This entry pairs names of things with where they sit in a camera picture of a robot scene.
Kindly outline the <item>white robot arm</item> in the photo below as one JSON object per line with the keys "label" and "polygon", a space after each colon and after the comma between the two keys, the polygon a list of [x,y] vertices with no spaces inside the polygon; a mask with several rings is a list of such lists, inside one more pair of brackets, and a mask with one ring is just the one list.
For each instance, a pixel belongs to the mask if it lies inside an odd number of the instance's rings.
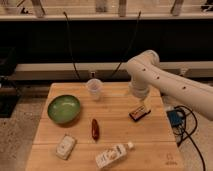
{"label": "white robot arm", "polygon": [[158,65],[159,56],[153,50],[129,59],[125,69],[131,76],[130,92],[144,100],[153,86],[213,121],[213,87],[163,71]]}

